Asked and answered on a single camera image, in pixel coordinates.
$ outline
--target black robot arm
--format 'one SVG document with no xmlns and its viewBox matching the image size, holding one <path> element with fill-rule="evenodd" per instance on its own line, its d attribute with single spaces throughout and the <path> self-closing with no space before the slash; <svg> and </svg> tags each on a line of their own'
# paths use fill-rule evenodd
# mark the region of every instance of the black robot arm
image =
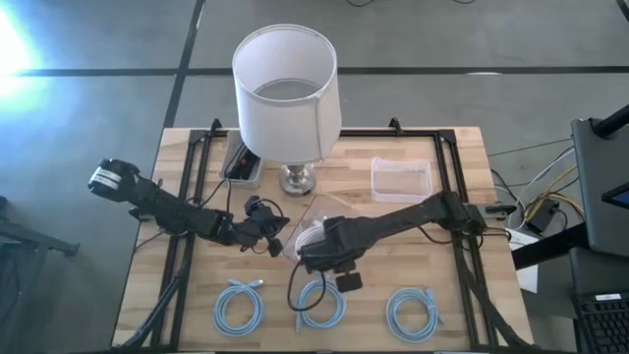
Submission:
<svg viewBox="0 0 629 354">
<path fill-rule="evenodd" d="M 347 218 L 337 216 L 323 222 L 325 238 L 299 250 L 307 272 L 333 270 L 345 273 L 336 279 L 341 292 L 362 287 L 360 275 L 350 274 L 355 260 L 383 238 L 436 222 L 449 231 L 481 235 L 486 223 L 476 206 L 465 205 L 456 193 L 439 192 L 421 204 L 409 206 L 380 217 Z"/>
<path fill-rule="evenodd" d="M 129 214 L 137 219 L 141 219 L 141 215 L 152 215 L 157 225 L 171 235 L 192 232 L 224 246 L 239 245 L 241 251 L 266 238 L 272 257 L 282 251 L 282 244 L 275 235 L 290 221 L 274 215 L 270 206 L 258 196 L 252 196 L 245 204 L 247 218 L 234 222 L 232 213 L 186 203 L 140 176 L 134 164 L 116 159 L 103 159 L 87 186 L 102 198 L 131 203 L 135 208 Z"/>
</svg>

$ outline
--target plastic lid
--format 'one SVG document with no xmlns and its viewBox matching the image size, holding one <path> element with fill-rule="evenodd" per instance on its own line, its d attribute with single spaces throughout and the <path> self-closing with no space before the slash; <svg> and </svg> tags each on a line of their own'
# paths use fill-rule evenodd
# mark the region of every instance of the plastic lid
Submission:
<svg viewBox="0 0 629 354">
<path fill-rule="evenodd" d="M 378 202 L 421 203 L 432 195 L 430 162 L 372 160 L 372 198 Z"/>
</svg>

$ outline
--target wooden tabletop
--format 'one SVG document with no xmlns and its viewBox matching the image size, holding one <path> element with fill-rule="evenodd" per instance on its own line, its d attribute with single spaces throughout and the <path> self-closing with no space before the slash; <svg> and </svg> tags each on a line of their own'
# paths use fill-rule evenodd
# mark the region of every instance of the wooden tabletop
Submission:
<svg viewBox="0 0 629 354">
<path fill-rule="evenodd" d="M 471 203 L 489 204 L 496 201 L 483 138 L 479 128 L 452 128 L 456 132 L 463 172 Z M 163 180 L 163 188 L 177 195 L 184 166 L 189 129 L 164 131 L 153 180 Z M 216 138 L 210 149 L 210 162 L 205 174 L 204 197 L 219 182 L 226 150 L 226 139 Z M 402 207 L 404 204 L 378 203 L 371 195 L 372 159 L 430 161 L 432 184 L 435 192 L 441 190 L 436 155 L 429 138 L 340 138 L 331 156 L 315 166 L 317 184 L 315 193 L 307 197 L 291 198 L 280 189 L 277 180 L 279 165 L 267 163 L 262 184 L 256 190 L 234 189 L 231 210 L 235 221 L 244 217 L 243 205 L 251 194 L 276 201 L 291 218 L 291 222 L 278 235 L 286 241 L 293 229 L 317 196 L 331 196 L 349 204 L 364 216 L 378 216 Z M 451 159 L 449 175 L 454 183 Z M 142 171 L 144 176 L 149 171 Z M 194 189 L 194 170 L 191 195 Z M 226 188 L 222 187 L 209 203 L 209 207 L 225 209 Z M 437 225 L 428 225 L 427 232 L 435 239 L 447 240 L 449 233 Z M 138 242 L 157 231 L 154 224 L 143 224 Z M 133 258 L 114 343 L 122 343 L 144 321 L 152 309 L 157 295 L 166 258 L 168 237 L 163 236 L 142 247 Z M 515 268 L 506 238 L 486 236 L 481 249 L 489 296 L 500 313 L 525 340 L 532 342 L 531 331 L 520 293 Z M 181 350 L 436 350 L 466 349 L 468 338 L 461 303 L 456 267 L 451 245 L 431 243 L 419 230 L 411 230 L 378 242 L 357 261 L 364 287 L 345 294 L 347 314 L 333 329 L 304 327 L 295 331 L 295 313 L 286 304 L 287 282 L 294 263 L 283 257 L 271 258 L 268 254 L 241 253 L 238 247 L 223 247 L 197 239 L 181 332 Z M 228 286 L 227 280 L 242 282 L 262 279 L 257 289 L 261 294 L 265 313 L 257 330 L 245 337 L 232 338 L 220 334 L 213 324 L 212 313 L 218 295 Z M 298 273 L 296 289 L 313 276 Z M 393 335 L 385 321 L 385 304 L 389 296 L 402 287 L 430 288 L 436 297 L 443 325 L 434 338 L 426 343 L 410 345 Z M 172 317 L 172 308 L 168 312 Z M 252 314 L 252 304 L 245 295 L 235 298 L 228 309 L 231 325 L 242 325 Z M 326 320 L 335 310 L 333 297 L 326 296 L 309 314 L 315 321 Z M 403 325 L 419 328 L 426 323 L 426 310 L 413 302 L 405 303 L 399 312 Z M 480 308 L 475 306 L 479 332 L 483 325 Z M 170 322 L 166 322 L 169 333 Z"/>
</svg>

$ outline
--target lamp base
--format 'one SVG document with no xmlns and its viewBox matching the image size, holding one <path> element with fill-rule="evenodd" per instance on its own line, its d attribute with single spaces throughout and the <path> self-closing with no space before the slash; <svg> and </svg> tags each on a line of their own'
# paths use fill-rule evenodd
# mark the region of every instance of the lamp base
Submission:
<svg viewBox="0 0 629 354">
<path fill-rule="evenodd" d="M 284 165 L 279 171 L 279 186 L 291 197 L 306 196 L 315 185 L 315 169 L 312 164 Z"/>
</svg>

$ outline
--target coiled blue cable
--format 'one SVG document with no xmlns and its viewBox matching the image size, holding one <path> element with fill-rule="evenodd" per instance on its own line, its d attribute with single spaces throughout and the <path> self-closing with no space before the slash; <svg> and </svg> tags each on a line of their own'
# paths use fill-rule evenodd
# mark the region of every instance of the coiled blue cable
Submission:
<svg viewBox="0 0 629 354">
<path fill-rule="evenodd" d="M 232 286 L 223 290 L 214 304 L 214 325 L 219 332 L 225 335 L 234 337 L 245 336 L 253 332 L 262 321 L 262 317 L 264 317 L 262 297 L 254 290 L 262 285 L 262 280 L 252 281 L 249 284 L 242 283 L 236 279 L 229 279 L 228 282 Z M 252 299 L 254 315 L 245 325 L 232 327 L 227 323 L 227 305 L 236 295 L 242 293 L 247 294 Z"/>
<path fill-rule="evenodd" d="M 310 283 L 306 284 L 302 289 L 302 293 L 299 295 L 299 299 L 297 300 L 297 306 L 300 308 L 306 307 L 306 300 L 308 299 L 308 295 L 313 291 L 321 291 L 320 289 L 323 287 L 323 283 L 321 280 L 313 280 Z M 329 281 L 325 281 L 325 291 L 329 292 L 336 299 L 336 312 L 334 316 L 328 321 L 319 324 L 313 321 L 309 316 L 307 311 L 300 311 L 297 313 L 297 319 L 295 321 L 295 330 L 299 331 L 302 328 L 302 322 L 306 323 L 313 328 L 326 329 L 332 328 L 335 325 L 338 325 L 341 320 L 345 317 L 345 311 L 347 309 L 347 302 L 345 298 L 336 288 L 335 284 L 332 284 Z"/>
<path fill-rule="evenodd" d="M 397 310 L 406 300 L 419 300 L 426 306 L 429 313 L 429 322 L 424 328 L 416 332 L 404 328 L 397 320 Z M 436 332 L 437 325 L 442 324 L 439 311 L 434 303 L 432 290 L 420 291 L 414 288 L 403 288 L 391 295 L 391 298 L 386 303 L 386 322 L 389 325 L 389 329 L 398 338 L 414 344 L 429 340 Z"/>
</svg>

